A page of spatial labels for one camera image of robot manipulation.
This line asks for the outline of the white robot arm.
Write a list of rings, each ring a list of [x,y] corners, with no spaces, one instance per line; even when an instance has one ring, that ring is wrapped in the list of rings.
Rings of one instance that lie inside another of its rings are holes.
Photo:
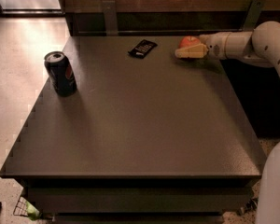
[[[175,56],[178,59],[235,59],[274,70],[280,82],[280,23],[266,21],[250,32],[186,36],[175,50]],[[265,162],[256,224],[280,224],[280,142]]]

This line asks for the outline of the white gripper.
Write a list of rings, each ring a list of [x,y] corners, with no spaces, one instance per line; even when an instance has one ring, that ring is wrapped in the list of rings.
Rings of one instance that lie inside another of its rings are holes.
[[[199,35],[202,44],[183,47],[175,51],[178,59],[200,59],[206,54],[210,59],[225,60],[226,44],[230,32],[219,32],[211,35]]]

